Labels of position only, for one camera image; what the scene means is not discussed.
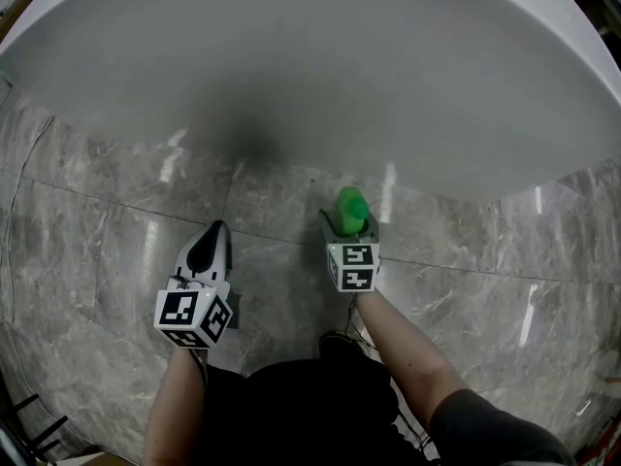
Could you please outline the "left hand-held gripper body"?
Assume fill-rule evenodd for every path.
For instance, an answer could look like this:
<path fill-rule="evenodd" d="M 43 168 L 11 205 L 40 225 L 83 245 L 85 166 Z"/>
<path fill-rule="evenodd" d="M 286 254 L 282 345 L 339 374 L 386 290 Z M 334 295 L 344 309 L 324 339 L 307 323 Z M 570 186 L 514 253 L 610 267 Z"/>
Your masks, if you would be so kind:
<path fill-rule="evenodd" d="M 239 327 L 239 298 L 226 280 L 183 276 L 181 268 L 157 292 L 153 327 L 185 350 L 209 350 Z"/>

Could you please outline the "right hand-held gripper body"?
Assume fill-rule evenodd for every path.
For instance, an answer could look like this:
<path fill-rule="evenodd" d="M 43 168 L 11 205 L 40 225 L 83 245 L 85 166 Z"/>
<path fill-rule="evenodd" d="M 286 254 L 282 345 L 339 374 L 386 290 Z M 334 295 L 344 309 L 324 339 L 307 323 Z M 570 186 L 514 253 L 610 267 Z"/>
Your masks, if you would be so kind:
<path fill-rule="evenodd" d="M 369 292 L 376 287 L 379 271 L 377 234 L 325 238 L 327 270 L 338 292 Z"/>

